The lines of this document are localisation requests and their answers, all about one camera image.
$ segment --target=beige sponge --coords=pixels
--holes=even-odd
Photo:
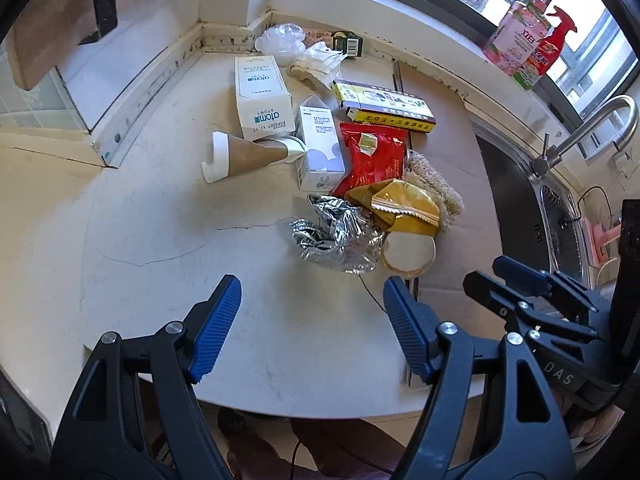
[[[440,228],[444,232],[449,230],[454,218],[465,210],[462,197],[421,153],[408,150],[402,179],[429,191],[440,208]]]

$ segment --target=plastic bag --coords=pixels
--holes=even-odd
[[[308,79],[317,89],[322,86],[331,89],[332,82],[340,73],[340,63],[345,57],[346,54],[331,50],[323,41],[318,41],[296,58],[289,67],[289,75],[299,81]]]
[[[363,274],[376,268],[384,232],[369,211],[333,196],[308,195],[319,223],[296,220],[293,239],[302,249],[301,260],[327,269]]]
[[[268,28],[255,40],[255,47],[265,56],[273,56],[278,66],[289,66],[305,51],[305,31],[293,23]]]
[[[351,156],[351,172],[335,189],[334,196],[342,197],[354,187],[402,178],[407,130],[378,124],[340,123],[340,131]]]

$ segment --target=crack in countertop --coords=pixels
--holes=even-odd
[[[271,224],[265,224],[265,225],[249,225],[249,226],[232,226],[232,227],[220,227],[220,228],[216,228],[215,231],[229,231],[229,230],[233,230],[233,229],[255,229],[255,228],[267,228],[267,227],[273,227],[276,224],[279,224],[280,222],[284,222],[287,220],[295,220],[296,218],[293,216],[287,216],[286,218],[281,218],[280,220],[276,220],[275,222],[271,223]],[[134,267],[144,267],[147,266],[149,264],[159,264],[161,262],[169,262],[171,260],[177,260],[178,258],[182,258],[184,256],[188,256],[189,254],[193,254],[196,251],[199,251],[201,248],[208,246],[209,244],[211,244],[212,242],[207,242],[205,244],[202,244],[200,247],[196,247],[195,249],[192,249],[191,251],[187,251],[183,254],[178,254],[177,256],[171,256],[170,258],[163,258],[162,260],[151,260],[150,262],[145,262],[143,264],[137,264],[135,262],[128,262],[127,260],[119,260],[117,258],[111,258],[110,256],[107,256],[106,254],[103,254],[102,257],[105,260],[109,260],[112,262],[118,262],[120,264],[127,264],[127,265],[131,265]]]

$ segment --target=pink bottle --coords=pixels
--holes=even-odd
[[[544,12],[551,0],[515,2],[482,50],[507,75],[513,75],[551,30]]]

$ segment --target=barcode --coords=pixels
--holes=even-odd
[[[347,56],[357,57],[358,56],[358,40],[350,39],[347,40]]]

